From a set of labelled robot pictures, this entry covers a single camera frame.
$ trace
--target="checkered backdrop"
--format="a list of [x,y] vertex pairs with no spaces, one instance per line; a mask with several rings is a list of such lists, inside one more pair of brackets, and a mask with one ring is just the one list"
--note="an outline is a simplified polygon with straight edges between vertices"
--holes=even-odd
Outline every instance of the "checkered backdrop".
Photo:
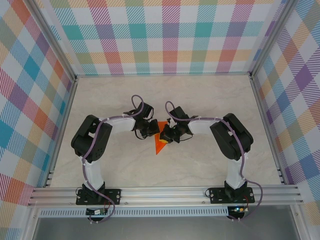
[[290,184],[320,239],[320,0],[300,0],[255,78]]
[[21,218],[56,144],[71,80],[22,0],[0,0],[0,240]]
[[248,72],[286,0],[36,1],[76,73],[117,75]]

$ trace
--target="marble floor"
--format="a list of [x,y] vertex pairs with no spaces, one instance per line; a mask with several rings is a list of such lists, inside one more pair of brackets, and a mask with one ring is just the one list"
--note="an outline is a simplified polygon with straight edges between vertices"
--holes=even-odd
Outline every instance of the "marble floor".
[[[254,139],[244,175],[260,184],[280,184],[248,76],[193,75],[80,78],[51,187],[81,186],[84,177],[71,148],[73,136],[87,115],[105,118],[132,110],[133,94],[154,107],[158,121],[168,118],[167,100],[189,116],[234,113]],[[227,159],[211,135],[167,144],[156,155],[153,136],[139,140],[133,132],[122,132],[109,139],[101,157],[101,172],[109,187],[223,185]]]

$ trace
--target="orange object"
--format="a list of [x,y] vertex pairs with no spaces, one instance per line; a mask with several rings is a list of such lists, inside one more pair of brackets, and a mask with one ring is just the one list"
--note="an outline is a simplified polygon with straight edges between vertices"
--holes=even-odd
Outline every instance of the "orange object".
[[[158,121],[158,126],[160,133],[163,131],[165,125],[167,124],[167,121]],[[160,151],[164,148],[164,146],[167,144],[166,142],[160,141],[160,133],[157,133],[154,135],[154,143],[155,143],[155,154],[158,155]]]

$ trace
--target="orange triangular block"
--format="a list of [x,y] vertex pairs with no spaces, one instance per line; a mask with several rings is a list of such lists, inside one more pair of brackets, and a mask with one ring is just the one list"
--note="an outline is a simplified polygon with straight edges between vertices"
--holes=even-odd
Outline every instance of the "orange triangular block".
[[[163,131],[165,125],[167,124],[167,121],[158,121],[158,126],[160,133]],[[160,133],[157,133],[154,135],[154,143],[155,143],[155,154],[158,155],[160,151],[164,148],[166,143],[159,141]]]

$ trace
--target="purple cable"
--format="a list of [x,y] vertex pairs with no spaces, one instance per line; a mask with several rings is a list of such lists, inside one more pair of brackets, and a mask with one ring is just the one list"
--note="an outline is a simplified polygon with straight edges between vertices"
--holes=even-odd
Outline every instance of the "purple cable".
[[88,181],[88,177],[87,177],[87,174],[86,174],[86,167],[85,167],[85,166],[86,166],[86,158],[89,156],[89,154],[91,153],[92,149],[94,148],[95,143],[96,143],[96,140],[97,140],[97,137],[98,137],[98,132],[99,132],[99,130],[100,130],[101,125],[102,125],[104,122],[106,122],[106,121],[108,121],[108,120],[111,120],[111,119],[132,118],[132,117],[135,117],[135,116],[139,115],[139,114],[142,112],[142,110],[144,109],[144,106],[145,106],[144,100],[143,100],[142,97],[139,96],[139,95],[136,95],[136,94],[133,95],[133,96],[131,97],[131,102],[132,102],[132,104],[133,104],[133,106],[134,106],[135,109],[137,109],[137,108],[136,108],[135,103],[134,103],[134,97],[140,98],[141,103],[142,103],[141,109],[140,109],[137,113],[132,114],[132,115],[112,116],[112,117],[107,117],[107,118],[101,120],[100,123],[98,124],[97,128],[96,128],[95,135],[94,135],[94,137],[93,137],[93,140],[92,140],[92,143],[91,143],[91,146],[90,146],[89,150],[86,152],[86,154],[85,154],[85,155],[82,157],[82,159],[81,159],[81,161],[82,161],[82,172],[83,172],[84,180],[86,181],[86,183],[88,184],[88,186],[89,186],[96,194],[98,194],[98,195],[100,195],[101,197],[105,198],[106,200],[108,200],[108,201],[113,205],[113,209],[112,209],[111,214],[108,215],[108,216],[106,216],[106,217],[105,217],[104,219],[102,219],[101,221],[96,221],[97,224],[98,224],[98,223],[103,223],[103,222],[105,222],[106,220],[108,220],[108,219],[115,213],[116,205],[115,205],[115,203],[114,203],[109,197],[107,197],[106,195],[98,192],[98,191],[91,185],[91,183]]
[[187,119],[177,118],[177,117],[173,116],[173,115],[169,112],[168,107],[167,107],[168,104],[171,104],[172,107],[173,107],[173,109],[175,108],[175,105],[172,103],[172,101],[167,101],[167,102],[165,103],[165,105],[164,105],[166,112],[167,112],[167,113],[169,114],[169,116],[170,116],[171,118],[173,118],[174,120],[177,120],[177,121],[216,120],[216,121],[222,122],[224,125],[227,126],[227,128],[230,130],[230,132],[232,132],[232,134],[233,134],[236,142],[237,142],[238,145],[239,145],[240,151],[241,151],[241,159],[242,159],[242,162],[241,162],[241,167],[240,167],[240,176],[241,176],[245,181],[247,181],[248,183],[257,185],[257,186],[260,188],[260,191],[261,191],[260,199],[259,199],[259,202],[258,202],[257,205],[256,205],[256,208],[255,208],[250,214],[246,215],[245,218],[251,216],[251,215],[256,211],[256,209],[260,206],[260,204],[261,204],[261,202],[262,202],[262,198],[263,198],[263,196],[264,196],[264,191],[263,191],[263,189],[262,189],[262,186],[261,186],[259,183],[255,182],[255,181],[250,181],[250,180],[248,180],[248,179],[246,179],[246,178],[244,177],[244,175],[243,175],[243,170],[244,170],[244,166],[245,166],[245,151],[244,151],[244,148],[243,148],[242,145],[241,145],[241,142],[240,142],[237,134],[236,134],[235,131],[232,129],[232,127],[230,126],[230,124],[229,124],[228,122],[226,122],[225,120],[223,120],[223,119],[221,119],[221,118],[218,118],[218,117],[196,117],[196,118],[187,118]]

